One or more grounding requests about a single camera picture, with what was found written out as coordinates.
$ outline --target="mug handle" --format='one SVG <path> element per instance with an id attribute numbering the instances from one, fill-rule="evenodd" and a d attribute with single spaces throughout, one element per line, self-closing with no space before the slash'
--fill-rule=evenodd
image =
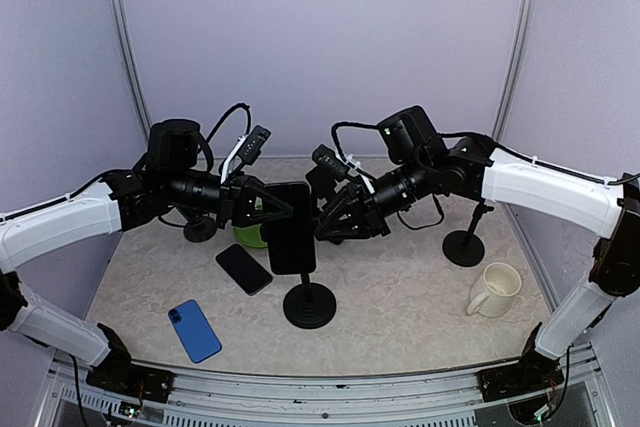
<path id="1" fill-rule="evenodd" d="M 482 303 L 489 298 L 489 294 L 486 292 L 480 292 L 476 295 L 476 298 L 471 301 L 471 303 L 467 306 L 467 315 L 477 314 L 478 310 L 480 310 L 480 306 Z"/>

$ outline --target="green object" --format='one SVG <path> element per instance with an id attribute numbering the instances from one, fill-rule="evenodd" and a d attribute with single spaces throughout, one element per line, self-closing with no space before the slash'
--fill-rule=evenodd
<path id="1" fill-rule="evenodd" d="M 262 240 L 260 235 L 260 225 L 252 225 L 250 227 L 234 227 L 233 236 L 236 240 L 251 249 L 266 249 L 267 243 Z"/>

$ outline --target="white backdrop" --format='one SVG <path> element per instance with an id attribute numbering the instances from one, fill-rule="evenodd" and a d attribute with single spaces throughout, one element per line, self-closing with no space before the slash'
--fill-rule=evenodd
<path id="1" fill-rule="evenodd" d="M 246 102 L 274 155 L 309 155 L 338 120 L 376 123 L 414 104 L 441 131 L 489 132 L 519 2 L 124 0 L 152 121 L 208 130 Z M 242 122 L 214 148 L 228 149 Z M 343 135 L 350 151 L 384 152 L 375 134 Z"/>

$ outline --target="table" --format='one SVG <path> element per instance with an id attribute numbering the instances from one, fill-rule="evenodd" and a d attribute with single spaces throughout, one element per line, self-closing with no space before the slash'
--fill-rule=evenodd
<path id="1" fill-rule="evenodd" d="M 374 175 L 393 168 L 386 159 L 365 159 Z M 265 182 L 302 180 L 306 159 L 260 159 L 247 170 Z M 287 322 L 282 300 L 299 276 L 275 276 L 247 296 L 216 264 L 234 242 L 231 226 L 202 244 L 153 221 L 126 232 L 95 295 L 88 319 L 115 329 L 135 359 L 221 372 L 285 375 L 373 375 L 425 372 L 495 361 L 520 354 L 535 325 L 549 316 L 509 222 L 498 206 L 477 230 L 486 247 L 473 268 L 442 254 L 445 235 L 465 229 L 474 202 L 442 198 L 446 220 L 412 232 L 395 217 L 392 234 L 336 246 L 317 243 L 313 282 L 336 296 L 338 310 L 325 327 L 305 331 Z M 413 225 L 437 219 L 423 199 L 404 218 Z M 266 251 L 251 253 L 269 269 Z M 467 316 L 468 292 L 493 261 L 514 266 L 523 288 L 502 318 Z M 222 351 L 200 364 L 187 357 L 167 317 L 172 307 L 195 299 L 222 342 Z"/>

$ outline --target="smartphone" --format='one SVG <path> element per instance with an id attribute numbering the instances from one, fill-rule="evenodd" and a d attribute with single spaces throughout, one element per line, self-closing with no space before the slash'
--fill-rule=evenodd
<path id="1" fill-rule="evenodd" d="M 273 280 L 273 276 L 262 267 L 240 244 L 233 244 L 216 256 L 220 267 L 229 274 L 247 294 L 253 295 Z"/>
<path id="2" fill-rule="evenodd" d="M 195 300 L 169 311 L 169 320 L 191 362 L 198 364 L 222 350 L 222 344 Z"/>
<path id="3" fill-rule="evenodd" d="M 276 275 L 310 274 L 316 270 L 311 191 L 305 182 L 267 185 L 267 190 L 293 207 L 293 215 L 265 224 L 269 263 Z M 264 209 L 269 212 L 269 204 Z"/>

